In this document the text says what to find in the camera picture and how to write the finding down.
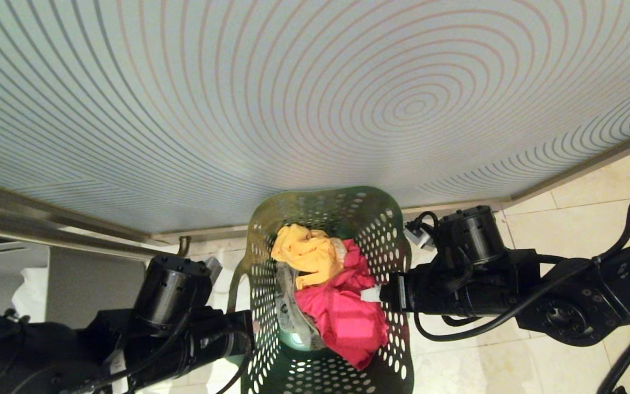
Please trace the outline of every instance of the tile floor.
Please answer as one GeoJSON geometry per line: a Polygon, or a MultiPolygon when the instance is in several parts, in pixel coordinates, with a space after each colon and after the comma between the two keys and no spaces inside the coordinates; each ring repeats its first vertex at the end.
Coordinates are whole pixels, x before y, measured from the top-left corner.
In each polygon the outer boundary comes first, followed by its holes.
{"type": "MultiPolygon", "coordinates": [[[[618,238],[630,199],[630,156],[534,199],[497,212],[508,247],[539,253],[591,257],[618,238]]],[[[215,255],[225,270],[211,303],[224,308],[232,269],[244,254],[245,239],[205,242],[192,247],[193,257],[215,255]]],[[[431,254],[413,252],[416,263],[431,254]]],[[[238,309],[248,307],[241,292],[238,309]]],[[[423,317],[430,332],[451,332],[439,317],[423,317]]],[[[519,329],[514,320],[492,332],[463,341],[430,342],[411,327],[415,393],[564,393],[595,392],[610,366],[630,342],[630,326],[620,327],[590,347],[563,345],[550,337],[519,329]]],[[[237,367],[220,361],[188,376],[143,390],[144,394],[213,394],[237,367]]],[[[630,393],[630,369],[623,376],[630,393]]],[[[230,394],[240,392],[237,385],[230,394]]]]}

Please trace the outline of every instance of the pink cloth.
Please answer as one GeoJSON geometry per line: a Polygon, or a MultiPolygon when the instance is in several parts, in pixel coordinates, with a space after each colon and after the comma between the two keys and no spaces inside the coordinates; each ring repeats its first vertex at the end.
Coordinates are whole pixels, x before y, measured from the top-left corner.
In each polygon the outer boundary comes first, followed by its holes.
{"type": "Polygon", "coordinates": [[[388,324],[378,302],[361,301],[361,290],[373,287],[366,259],[353,240],[347,247],[345,267],[321,285],[295,292],[300,310],[313,317],[325,344],[362,370],[379,347],[388,344],[388,324]]]}

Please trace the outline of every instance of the green laundry basket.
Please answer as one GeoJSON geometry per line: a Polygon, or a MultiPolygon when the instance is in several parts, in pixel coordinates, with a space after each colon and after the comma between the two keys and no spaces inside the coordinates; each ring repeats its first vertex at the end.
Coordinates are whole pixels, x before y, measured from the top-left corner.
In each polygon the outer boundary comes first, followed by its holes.
{"type": "Polygon", "coordinates": [[[285,192],[273,195],[255,210],[249,223],[247,253],[235,270],[228,311],[235,311],[237,286],[248,275],[250,307],[260,324],[256,349],[243,394],[408,394],[412,392],[410,329],[407,316],[383,303],[388,346],[382,347],[363,371],[329,349],[297,351],[279,337],[276,262],[270,258],[278,230],[301,224],[341,239],[355,239],[378,284],[388,273],[410,268],[410,244],[403,235],[403,214],[390,195],[374,187],[285,192]]]}

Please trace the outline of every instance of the yellow cloth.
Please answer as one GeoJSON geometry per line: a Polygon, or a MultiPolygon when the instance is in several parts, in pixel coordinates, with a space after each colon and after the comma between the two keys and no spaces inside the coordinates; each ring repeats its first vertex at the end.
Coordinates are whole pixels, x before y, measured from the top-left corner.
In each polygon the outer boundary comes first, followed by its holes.
{"type": "Polygon", "coordinates": [[[342,271],[342,263],[337,261],[335,247],[327,234],[297,224],[278,230],[276,241],[273,242],[272,258],[287,262],[298,271],[312,273],[296,277],[297,289],[327,282],[342,271]]]}

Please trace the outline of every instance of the gray cloth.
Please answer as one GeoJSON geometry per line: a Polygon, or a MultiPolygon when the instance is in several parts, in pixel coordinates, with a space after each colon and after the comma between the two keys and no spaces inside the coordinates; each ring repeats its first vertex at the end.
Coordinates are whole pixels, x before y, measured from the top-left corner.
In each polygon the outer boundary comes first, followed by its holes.
{"type": "Polygon", "coordinates": [[[281,293],[278,295],[278,325],[283,331],[298,334],[300,341],[310,350],[316,351],[325,347],[320,333],[315,328],[312,319],[303,314],[295,302],[295,271],[285,262],[276,264],[276,280],[281,293]]]}

